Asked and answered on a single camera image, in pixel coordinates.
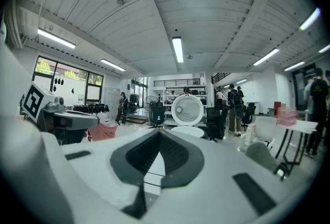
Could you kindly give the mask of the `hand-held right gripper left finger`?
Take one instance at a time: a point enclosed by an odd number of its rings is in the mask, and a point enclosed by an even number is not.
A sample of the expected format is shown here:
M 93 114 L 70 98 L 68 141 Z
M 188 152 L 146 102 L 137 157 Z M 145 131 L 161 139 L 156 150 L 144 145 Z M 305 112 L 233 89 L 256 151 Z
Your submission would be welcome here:
M 160 209 L 147 206 L 144 188 L 159 146 L 156 129 L 63 146 L 82 186 L 75 196 L 75 223 L 160 223 Z

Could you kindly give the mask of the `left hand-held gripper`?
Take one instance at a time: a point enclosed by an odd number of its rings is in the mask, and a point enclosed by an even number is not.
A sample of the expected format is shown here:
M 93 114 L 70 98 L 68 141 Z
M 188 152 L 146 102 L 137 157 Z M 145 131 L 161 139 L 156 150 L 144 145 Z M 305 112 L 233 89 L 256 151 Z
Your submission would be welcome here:
M 34 81 L 23 95 L 21 107 L 26 120 L 34 123 L 41 132 L 53 134 L 60 145 L 68 142 L 67 130 L 86 130 L 100 123 L 95 115 L 66 110 L 62 97 L 55 96 Z

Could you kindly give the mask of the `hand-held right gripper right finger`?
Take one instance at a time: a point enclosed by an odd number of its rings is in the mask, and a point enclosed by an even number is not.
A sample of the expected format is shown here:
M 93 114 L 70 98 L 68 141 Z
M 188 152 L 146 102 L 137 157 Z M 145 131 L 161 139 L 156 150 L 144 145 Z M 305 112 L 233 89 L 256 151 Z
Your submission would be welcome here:
M 224 145 L 173 131 L 159 137 L 165 176 L 144 223 L 280 223 L 306 192 Z

